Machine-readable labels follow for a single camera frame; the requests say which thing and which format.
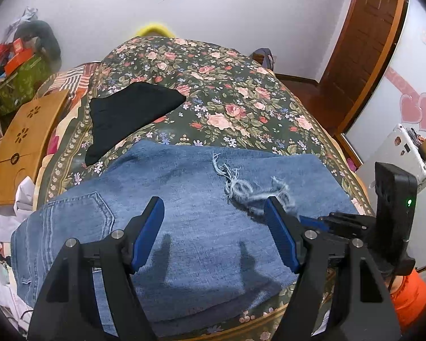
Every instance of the mattress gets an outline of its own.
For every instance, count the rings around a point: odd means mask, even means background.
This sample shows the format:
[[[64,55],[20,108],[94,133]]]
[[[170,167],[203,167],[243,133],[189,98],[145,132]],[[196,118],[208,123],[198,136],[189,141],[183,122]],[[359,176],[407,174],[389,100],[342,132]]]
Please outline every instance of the mattress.
[[[186,102],[139,129],[86,166],[92,144],[89,101],[107,97],[132,82],[174,88]],[[337,143],[271,71],[233,49],[181,38],[136,37],[114,49],[94,67],[80,101],[60,122],[58,150],[40,170],[34,207],[83,181],[142,139],[163,144],[264,150],[278,155],[312,153],[330,171],[361,214],[371,214],[364,189],[349,170]],[[333,283],[329,271],[324,299]],[[268,340],[290,301],[295,284],[220,324],[167,339]]]

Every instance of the yellow curved object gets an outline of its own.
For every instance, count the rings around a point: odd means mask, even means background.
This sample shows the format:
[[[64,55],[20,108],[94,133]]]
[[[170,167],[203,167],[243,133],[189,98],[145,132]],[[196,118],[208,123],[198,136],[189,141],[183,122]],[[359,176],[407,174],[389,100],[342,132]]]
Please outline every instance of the yellow curved object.
[[[169,31],[165,26],[158,23],[151,23],[146,25],[145,27],[141,28],[139,31],[136,32],[136,36],[151,36],[150,33],[157,33],[163,37],[169,37],[174,38],[175,35]]]

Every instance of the wooden floor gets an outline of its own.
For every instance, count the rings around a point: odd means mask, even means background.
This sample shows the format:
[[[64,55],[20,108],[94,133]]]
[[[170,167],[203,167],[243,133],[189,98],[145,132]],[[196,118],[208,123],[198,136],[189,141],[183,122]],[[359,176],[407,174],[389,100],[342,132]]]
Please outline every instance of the wooden floor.
[[[300,99],[320,125],[333,135],[346,115],[343,104],[337,99],[322,95],[318,87],[313,84],[287,80],[281,82]]]

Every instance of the orange shirt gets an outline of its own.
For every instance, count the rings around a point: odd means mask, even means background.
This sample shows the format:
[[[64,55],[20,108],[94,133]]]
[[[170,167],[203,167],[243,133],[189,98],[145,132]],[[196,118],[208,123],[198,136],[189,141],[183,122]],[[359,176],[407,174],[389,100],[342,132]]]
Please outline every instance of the orange shirt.
[[[426,283],[416,270],[403,278],[401,287],[391,294],[391,300],[404,332],[426,306]]]

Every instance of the door frame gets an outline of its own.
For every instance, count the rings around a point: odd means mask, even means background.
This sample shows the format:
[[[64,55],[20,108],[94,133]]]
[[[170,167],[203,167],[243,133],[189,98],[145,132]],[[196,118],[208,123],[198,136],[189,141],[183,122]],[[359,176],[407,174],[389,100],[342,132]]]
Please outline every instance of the door frame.
[[[339,49],[346,35],[346,31],[349,26],[350,19],[352,17],[352,13],[355,8],[356,2],[357,0],[351,0],[350,2],[349,10],[347,12],[347,16],[344,21],[343,28],[341,30],[341,33],[339,34],[339,38],[337,40],[333,54],[330,60],[328,61],[328,65],[320,80],[320,83],[319,83],[320,85],[322,85],[324,81],[327,79],[329,70],[331,69],[332,65],[334,64],[334,61],[336,60],[339,54],[339,51],[340,51]],[[356,154],[356,152],[353,150],[353,147],[345,138],[345,133],[350,129],[353,122],[358,117],[363,107],[366,105],[367,101],[369,100],[375,88],[377,87],[378,83],[380,82],[380,79],[383,77],[383,74],[385,73],[385,70],[391,60],[394,49],[396,48],[396,44],[398,43],[399,37],[401,35],[402,26],[404,25],[406,13],[407,13],[407,7],[408,7],[408,0],[398,0],[393,23],[391,24],[389,35],[383,46],[382,53],[380,54],[377,60],[376,66],[371,72],[371,75],[369,76],[369,79],[364,85],[363,90],[360,92],[357,100],[353,104],[352,108],[348,111],[344,120],[338,126],[334,134],[335,139],[337,139],[339,144],[349,154],[352,161],[357,167],[362,164],[362,161],[359,158],[359,156]]]

